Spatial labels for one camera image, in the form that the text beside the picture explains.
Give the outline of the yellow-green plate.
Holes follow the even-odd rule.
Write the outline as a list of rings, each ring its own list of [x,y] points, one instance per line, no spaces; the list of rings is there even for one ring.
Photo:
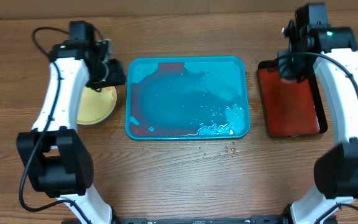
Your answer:
[[[103,88],[100,92],[84,87],[77,117],[77,124],[92,125],[105,120],[117,103],[114,86]]]

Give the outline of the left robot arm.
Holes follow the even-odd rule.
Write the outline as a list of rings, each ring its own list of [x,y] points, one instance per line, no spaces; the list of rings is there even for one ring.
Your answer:
[[[95,37],[89,22],[71,21],[69,38],[50,52],[50,81],[40,114],[29,132],[21,132],[16,148],[24,165],[19,203],[29,212],[65,204],[77,223],[119,223],[112,206],[93,184],[93,160],[77,133],[85,87],[101,92],[126,83],[122,63],[111,59],[111,41]]]

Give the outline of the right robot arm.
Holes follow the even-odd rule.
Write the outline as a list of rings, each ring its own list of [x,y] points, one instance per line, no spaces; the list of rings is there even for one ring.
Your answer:
[[[290,223],[323,223],[358,200],[358,44],[350,27],[333,27],[325,3],[295,12],[283,34],[288,50],[276,58],[278,74],[320,80],[334,129],[334,146],[314,165],[314,186],[290,205]]]

